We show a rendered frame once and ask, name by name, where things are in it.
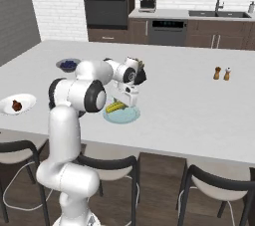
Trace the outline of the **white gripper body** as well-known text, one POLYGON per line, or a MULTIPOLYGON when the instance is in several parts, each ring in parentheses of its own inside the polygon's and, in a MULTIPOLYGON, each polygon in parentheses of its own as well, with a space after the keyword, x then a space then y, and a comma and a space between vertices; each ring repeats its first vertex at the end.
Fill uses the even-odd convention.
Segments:
POLYGON ((112 96, 128 107, 134 107, 137 102, 138 90, 125 88, 123 90, 112 89, 112 96))

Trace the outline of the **yellow-green cucumber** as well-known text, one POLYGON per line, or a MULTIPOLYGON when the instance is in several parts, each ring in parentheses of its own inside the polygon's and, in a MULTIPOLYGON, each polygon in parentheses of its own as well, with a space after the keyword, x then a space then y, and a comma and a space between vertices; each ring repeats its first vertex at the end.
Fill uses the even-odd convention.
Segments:
POLYGON ((126 107, 127 107, 127 105, 125 105, 122 102, 114 102, 106 107, 106 113, 112 113, 117 110, 124 110, 126 107))

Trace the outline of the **dark blue bowl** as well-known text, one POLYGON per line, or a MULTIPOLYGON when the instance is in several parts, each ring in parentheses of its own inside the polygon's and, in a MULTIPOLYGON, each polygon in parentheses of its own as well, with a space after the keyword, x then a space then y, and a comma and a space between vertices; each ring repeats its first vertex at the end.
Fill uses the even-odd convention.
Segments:
POLYGON ((79 63, 80 63, 79 59, 64 59, 57 62, 56 66, 63 72, 71 73, 76 69, 79 63))

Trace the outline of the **light blue plate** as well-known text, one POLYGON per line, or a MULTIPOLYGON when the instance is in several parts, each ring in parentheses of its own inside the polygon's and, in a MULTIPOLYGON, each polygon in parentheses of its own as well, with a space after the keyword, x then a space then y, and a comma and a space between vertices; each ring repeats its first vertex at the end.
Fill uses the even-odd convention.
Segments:
POLYGON ((138 107, 119 109, 111 113, 103 112, 105 120, 111 123, 126 124, 137 120, 140 116, 138 107))

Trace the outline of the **black chair with cream seat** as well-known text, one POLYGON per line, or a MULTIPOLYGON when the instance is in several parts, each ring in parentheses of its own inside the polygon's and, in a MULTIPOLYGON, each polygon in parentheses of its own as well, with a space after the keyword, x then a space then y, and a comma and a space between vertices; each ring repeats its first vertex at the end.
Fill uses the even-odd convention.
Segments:
POLYGON ((183 226, 189 190, 195 188, 206 196, 221 202, 217 217, 220 218, 229 205, 233 214, 231 201, 246 197, 239 226, 245 226, 255 198, 255 180, 251 179, 248 166, 231 166, 225 163, 208 162, 203 159, 185 160, 176 209, 178 211, 177 226, 183 226))
POLYGON ((40 158, 39 153, 41 150, 37 149, 36 145, 30 140, 16 140, 16 141, 9 141, 9 142, 0 142, 0 154, 6 154, 6 157, 0 159, 0 163, 2 164, 17 164, 22 163, 22 167, 17 171, 14 178, 18 176, 20 171, 23 168, 27 169, 29 177, 33 184, 37 184, 39 187, 39 193, 41 198, 41 204, 34 208, 21 208, 21 207, 14 207, 9 205, 5 201, 5 194, 13 183, 11 180, 6 187, 3 186, 1 179, 0 179, 0 206, 3 213, 3 218, 6 223, 9 222, 7 208, 12 208, 21 211, 33 211, 39 208, 43 208, 45 225, 50 226, 50 219, 47 207, 47 200, 49 196, 45 194, 44 187, 37 181, 36 177, 33 175, 32 170, 30 169, 29 165, 34 163, 35 169, 38 169, 40 165, 40 158))
POLYGON ((78 164, 94 169, 100 178, 100 195, 103 196, 103 181, 131 179, 131 219, 127 226, 136 224, 136 208, 139 204, 140 155, 133 148, 112 144, 82 144, 77 157, 78 164))

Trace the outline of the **dark grey dishwasher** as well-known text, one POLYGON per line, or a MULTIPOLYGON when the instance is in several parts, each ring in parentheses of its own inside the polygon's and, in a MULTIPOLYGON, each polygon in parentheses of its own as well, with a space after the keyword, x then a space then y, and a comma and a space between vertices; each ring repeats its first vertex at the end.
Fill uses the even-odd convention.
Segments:
POLYGON ((183 47, 186 31, 186 20, 153 19, 148 22, 148 42, 151 45, 183 47))

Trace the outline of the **black built-in oven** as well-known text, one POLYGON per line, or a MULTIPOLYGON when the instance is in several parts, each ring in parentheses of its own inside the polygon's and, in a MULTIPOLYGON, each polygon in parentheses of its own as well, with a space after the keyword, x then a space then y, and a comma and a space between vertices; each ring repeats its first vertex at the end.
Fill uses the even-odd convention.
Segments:
POLYGON ((117 29, 128 27, 128 0, 85 0, 89 29, 117 29))

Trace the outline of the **silver coffee machine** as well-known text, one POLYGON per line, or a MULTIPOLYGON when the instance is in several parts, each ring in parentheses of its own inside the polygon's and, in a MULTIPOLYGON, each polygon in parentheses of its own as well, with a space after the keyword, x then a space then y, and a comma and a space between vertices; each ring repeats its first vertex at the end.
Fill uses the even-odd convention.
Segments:
POLYGON ((139 12, 153 13, 156 9, 156 0, 139 0, 139 12))

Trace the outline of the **white plate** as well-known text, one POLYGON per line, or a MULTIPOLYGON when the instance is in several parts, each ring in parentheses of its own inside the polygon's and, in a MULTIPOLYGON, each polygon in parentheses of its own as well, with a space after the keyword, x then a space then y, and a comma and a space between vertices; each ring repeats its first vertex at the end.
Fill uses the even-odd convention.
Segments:
POLYGON ((30 94, 12 95, 0 101, 0 114, 18 115, 20 113, 25 113, 30 110, 36 102, 36 97, 30 94), (18 110, 13 109, 13 102, 20 104, 18 110))

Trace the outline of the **dark brown base cupboards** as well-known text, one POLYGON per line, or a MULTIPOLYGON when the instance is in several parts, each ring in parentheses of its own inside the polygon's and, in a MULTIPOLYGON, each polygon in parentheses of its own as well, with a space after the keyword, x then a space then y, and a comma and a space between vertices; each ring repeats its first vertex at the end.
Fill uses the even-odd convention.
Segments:
MULTIPOLYGON (((150 45, 148 22, 130 18, 127 30, 89 29, 90 42, 150 45)), ((183 47, 255 50, 255 22, 186 20, 183 47)))

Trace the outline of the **dark grey sink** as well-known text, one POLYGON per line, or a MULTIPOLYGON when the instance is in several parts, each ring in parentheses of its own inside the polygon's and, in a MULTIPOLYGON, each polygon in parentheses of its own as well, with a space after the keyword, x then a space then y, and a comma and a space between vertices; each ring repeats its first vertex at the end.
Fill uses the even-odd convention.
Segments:
POLYGON ((251 18, 246 12, 229 12, 229 11, 188 11, 189 16, 193 17, 224 17, 224 18, 251 18))

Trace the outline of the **dark metal tap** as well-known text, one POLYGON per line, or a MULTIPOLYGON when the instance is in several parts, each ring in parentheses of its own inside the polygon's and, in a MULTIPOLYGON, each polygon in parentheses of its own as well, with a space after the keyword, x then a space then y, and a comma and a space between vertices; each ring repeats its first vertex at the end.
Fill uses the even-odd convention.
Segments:
POLYGON ((220 9, 223 9, 223 8, 224 8, 224 2, 221 4, 221 3, 220 3, 220 0, 217 0, 217 1, 216 1, 216 4, 215 4, 214 16, 215 16, 215 17, 218 17, 218 11, 219 11, 220 9))

